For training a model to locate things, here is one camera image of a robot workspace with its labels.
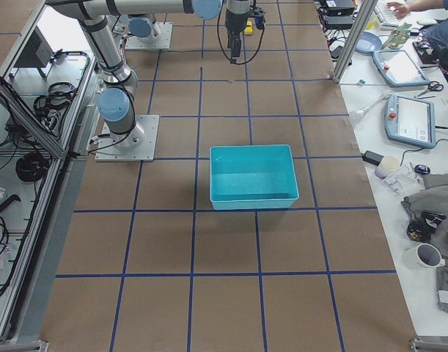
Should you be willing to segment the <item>person's hand on keyboard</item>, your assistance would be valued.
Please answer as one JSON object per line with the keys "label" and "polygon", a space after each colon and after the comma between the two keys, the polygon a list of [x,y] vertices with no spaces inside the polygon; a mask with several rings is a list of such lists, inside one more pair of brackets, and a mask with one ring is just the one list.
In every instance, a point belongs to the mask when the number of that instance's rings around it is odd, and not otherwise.
{"label": "person's hand on keyboard", "polygon": [[387,3],[387,7],[393,12],[394,16],[398,20],[403,19],[410,13],[409,6],[406,3],[390,1]]}

